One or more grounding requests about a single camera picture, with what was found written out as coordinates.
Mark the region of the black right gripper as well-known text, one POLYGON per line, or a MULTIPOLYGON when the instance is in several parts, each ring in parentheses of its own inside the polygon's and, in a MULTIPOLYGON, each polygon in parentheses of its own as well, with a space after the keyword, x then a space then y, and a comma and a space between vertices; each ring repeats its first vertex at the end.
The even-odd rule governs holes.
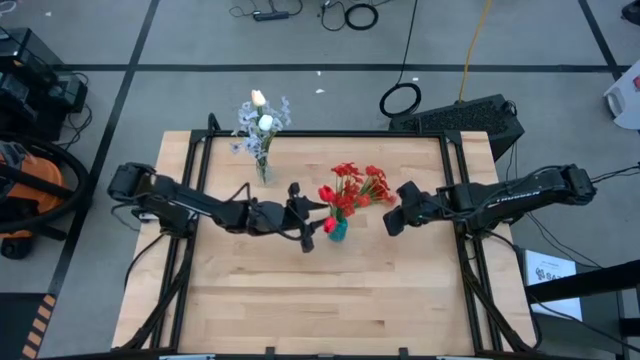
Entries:
POLYGON ((436 197, 422 192, 413 181, 404 183, 397 189, 401 200, 400 210, 392 210, 383 216, 384 225, 390 236, 398 236, 405 223, 429 223, 443 219, 441 204, 436 197))

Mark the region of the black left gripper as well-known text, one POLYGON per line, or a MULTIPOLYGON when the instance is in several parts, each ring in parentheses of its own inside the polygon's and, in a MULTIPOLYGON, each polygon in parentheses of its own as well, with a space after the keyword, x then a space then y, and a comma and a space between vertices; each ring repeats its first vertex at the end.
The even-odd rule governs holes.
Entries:
POLYGON ((288 190, 288 199, 284 205, 272 201, 249 201, 248 231, 252 236, 278 234, 288 240, 300 243, 303 253, 314 249, 313 233, 324 229, 325 219, 307 222, 310 211, 327 208, 325 203, 309 200, 300 195, 298 182, 292 183, 288 190))

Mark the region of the white artificial tulip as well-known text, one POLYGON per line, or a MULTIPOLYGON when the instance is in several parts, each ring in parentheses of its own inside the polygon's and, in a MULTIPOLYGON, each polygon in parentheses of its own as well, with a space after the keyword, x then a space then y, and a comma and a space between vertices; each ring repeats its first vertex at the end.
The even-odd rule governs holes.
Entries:
POLYGON ((261 167, 265 167, 267 165, 267 157, 271 141, 274 137, 274 118, 271 115, 263 115, 258 121, 258 128, 260 130, 261 138, 261 152, 258 164, 261 167))

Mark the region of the cream artificial tulip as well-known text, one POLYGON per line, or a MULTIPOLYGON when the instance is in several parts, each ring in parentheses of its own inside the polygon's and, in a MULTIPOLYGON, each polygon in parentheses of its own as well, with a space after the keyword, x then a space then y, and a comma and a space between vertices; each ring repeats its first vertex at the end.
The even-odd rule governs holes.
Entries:
POLYGON ((253 120, 254 122, 254 126, 253 126, 253 135, 252 135, 252 139, 254 140, 254 144, 252 145, 252 150, 253 150, 253 154, 257 159, 259 159, 260 157, 260 152, 261 152, 261 138, 260 138, 260 130, 258 128, 258 121, 260 120, 260 118, 265 115, 266 113, 264 112, 264 107, 266 106, 266 98, 264 97, 264 95, 262 94, 262 92, 260 90, 252 90, 251 91, 251 100, 252 103, 255 107, 255 111, 256 111, 256 116, 253 120))

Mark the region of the clear glass vase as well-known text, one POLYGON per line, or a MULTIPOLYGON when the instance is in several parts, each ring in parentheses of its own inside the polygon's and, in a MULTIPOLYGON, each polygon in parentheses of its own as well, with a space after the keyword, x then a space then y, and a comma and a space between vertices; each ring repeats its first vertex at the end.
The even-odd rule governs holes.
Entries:
POLYGON ((262 185, 270 185, 272 183, 273 174, 267 157, 256 160, 256 173, 262 185))

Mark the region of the black computer case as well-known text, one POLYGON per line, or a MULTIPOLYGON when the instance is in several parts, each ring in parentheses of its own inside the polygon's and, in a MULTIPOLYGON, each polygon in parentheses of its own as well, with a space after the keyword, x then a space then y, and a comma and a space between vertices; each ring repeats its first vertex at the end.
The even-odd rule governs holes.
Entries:
POLYGON ((485 132, 494 161, 525 133, 517 118, 517 107, 501 94, 436 108, 392 119, 391 131, 485 132))

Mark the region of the black metal beam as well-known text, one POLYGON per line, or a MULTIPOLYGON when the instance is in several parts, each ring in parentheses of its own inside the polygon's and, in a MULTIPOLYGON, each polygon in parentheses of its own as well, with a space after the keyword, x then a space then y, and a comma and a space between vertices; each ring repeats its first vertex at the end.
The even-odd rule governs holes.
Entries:
POLYGON ((640 285, 640 260, 579 273, 527 287, 537 303, 632 289, 640 285))

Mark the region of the white plastic device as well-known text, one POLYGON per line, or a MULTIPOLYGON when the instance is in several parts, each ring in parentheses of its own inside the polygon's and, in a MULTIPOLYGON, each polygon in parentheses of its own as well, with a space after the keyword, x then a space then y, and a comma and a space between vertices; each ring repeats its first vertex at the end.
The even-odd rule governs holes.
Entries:
POLYGON ((603 95, 620 128, 640 131, 640 59, 603 95))

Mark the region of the orange vacuum cleaner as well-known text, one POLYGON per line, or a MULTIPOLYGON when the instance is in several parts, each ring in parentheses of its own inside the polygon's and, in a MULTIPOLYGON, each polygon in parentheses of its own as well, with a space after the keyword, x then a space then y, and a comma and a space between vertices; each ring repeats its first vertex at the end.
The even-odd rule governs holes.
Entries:
MULTIPOLYGON (((0 140, 0 225, 30 220, 61 205, 64 195, 45 182, 67 190, 61 171, 52 161, 29 153, 22 144, 0 140)), ((49 225, 0 231, 0 255, 24 259, 36 235, 58 241, 67 237, 66 232, 49 225)))

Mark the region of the black orange striped mat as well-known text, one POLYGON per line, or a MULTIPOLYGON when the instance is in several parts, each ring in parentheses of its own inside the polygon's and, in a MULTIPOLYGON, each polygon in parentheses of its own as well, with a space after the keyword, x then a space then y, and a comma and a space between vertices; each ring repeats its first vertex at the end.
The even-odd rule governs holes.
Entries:
POLYGON ((36 360, 56 298, 49 293, 0 293, 0 360, 36 360))

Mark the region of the black equipment cart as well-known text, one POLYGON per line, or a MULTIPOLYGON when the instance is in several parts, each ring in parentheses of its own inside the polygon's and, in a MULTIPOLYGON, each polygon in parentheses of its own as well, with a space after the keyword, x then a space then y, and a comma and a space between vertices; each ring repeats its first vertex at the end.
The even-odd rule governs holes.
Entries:
POLYGON ((31 29, 0 26, 0 131, 57 141, 87 92, 87 81, 31 29))

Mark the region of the black metal table frame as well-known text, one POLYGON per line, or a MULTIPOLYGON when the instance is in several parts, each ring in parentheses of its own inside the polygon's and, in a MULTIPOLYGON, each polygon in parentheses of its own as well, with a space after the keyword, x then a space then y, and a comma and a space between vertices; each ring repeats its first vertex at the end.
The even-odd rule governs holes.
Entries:
MULTIPOLYGON (((276 183, 252 185, 261 201, 284 202, 291 182, 318 201, 341 162, 384 169, 395 189, 413 180, 422 191, 446 185, 437 138, 381 131, 298 131, 276 137, 270 159, 276 183)), ((234 138, 212 140, 204 189, 226 199, 253 177, 234 138)), ((231 235, 202 219, 181 323, 179 352, 264 355, 472 355, 474 346, 454 228, 436 222, 389 237, 385 207, 358 211, 348 238, 332 243, 321 229, 315 249, 279 236, 231 235)), ((169 244, 149 250, 129 278, 112 346, 130 341, 157 303, 169 244)), ((536 342, 514 252, 500 239, 482 242, 496 307, 523 342, 536 342)))

